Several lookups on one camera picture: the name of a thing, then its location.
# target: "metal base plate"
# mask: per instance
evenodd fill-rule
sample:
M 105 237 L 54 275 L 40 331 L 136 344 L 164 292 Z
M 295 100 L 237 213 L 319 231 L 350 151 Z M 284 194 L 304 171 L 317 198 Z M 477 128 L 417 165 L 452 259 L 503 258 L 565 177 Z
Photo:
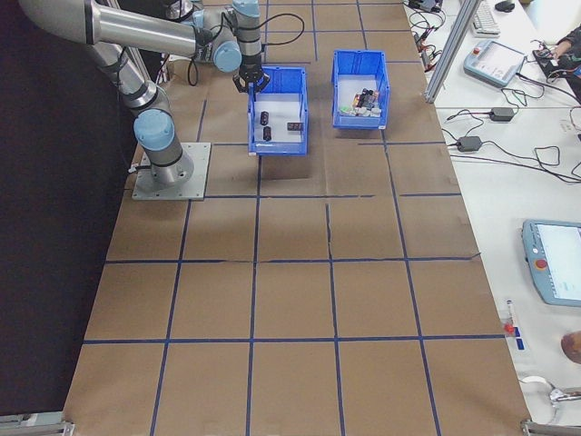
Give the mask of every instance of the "metal base plate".
M 182 143 L 183 150 L 193 160 L 193 174 L 185 183 L 170 188 L 161 186 L 149 170 L 137 174 L 133 188 L 134 200 L 203 200 L 206 194 L 208 168 L 210 166 L 210 143 Z M 147 155 L 143 155 L 141 165 L 149 165 Z

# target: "computer mouse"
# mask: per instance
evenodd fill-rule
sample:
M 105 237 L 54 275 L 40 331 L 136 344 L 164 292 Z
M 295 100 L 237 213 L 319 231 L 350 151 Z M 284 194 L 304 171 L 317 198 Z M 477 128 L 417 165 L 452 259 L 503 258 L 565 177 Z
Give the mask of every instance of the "computer mouse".
M 515 2 L 513 0 L 498 2 L 494 5 L 494 8 L 500 12 L 510 12 L 515 8 Z

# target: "dark background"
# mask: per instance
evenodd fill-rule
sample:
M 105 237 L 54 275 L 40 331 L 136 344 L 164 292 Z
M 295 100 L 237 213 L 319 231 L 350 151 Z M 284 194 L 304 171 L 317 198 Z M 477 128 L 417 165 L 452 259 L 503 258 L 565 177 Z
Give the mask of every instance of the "dark background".
M 161 16 L 157 0 L 120 1 Z M 135 148 L 84 47 L 0 2 L 0 415 L 60 411 Z M 152 77 L 160 56 L 146 54 Z

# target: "grid floor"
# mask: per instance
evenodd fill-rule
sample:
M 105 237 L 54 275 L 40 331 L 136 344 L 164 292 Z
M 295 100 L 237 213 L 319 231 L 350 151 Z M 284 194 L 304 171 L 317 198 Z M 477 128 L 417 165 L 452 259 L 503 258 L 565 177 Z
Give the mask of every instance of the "grid floor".
M 207 198 L 128 181 L 65 408 L 80 435 L 518 435 L 527 416 L 399 2 L 267 1 L 309 83 L 309 156 L 250 157 L 247 96 L 183 65 L 183 141 L 213 143 Z M 292 21 L 271 21 L 267 41 Z M 331 127 L 336 48 L 388 58 L 385 132 Z

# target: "blue plastic bin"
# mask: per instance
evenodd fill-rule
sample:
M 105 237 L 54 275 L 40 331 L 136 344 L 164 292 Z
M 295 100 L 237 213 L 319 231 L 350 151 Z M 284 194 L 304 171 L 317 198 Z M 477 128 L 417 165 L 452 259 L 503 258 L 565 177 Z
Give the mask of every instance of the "blue plastic bin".
M 332 83 L 333 127 L 337 129 L 385 129 L 388 123 L 389 77 L 385 54 L 375 50 L 335 50 Z M 362 88 L 379 91 L 379 117 L 345 115 L 341 106 L 351 106 Z
M 307 74 L 301 67 L 265 66 L 269 84 L 248 102 L 248 152 L 258 155 L 304 155 L 307 153 L 309 107 Z M 264 141 L 261 112 L 269 113 L 271 140 Z M 302 123 L 299 132 L 287 130 L 287 123 Z

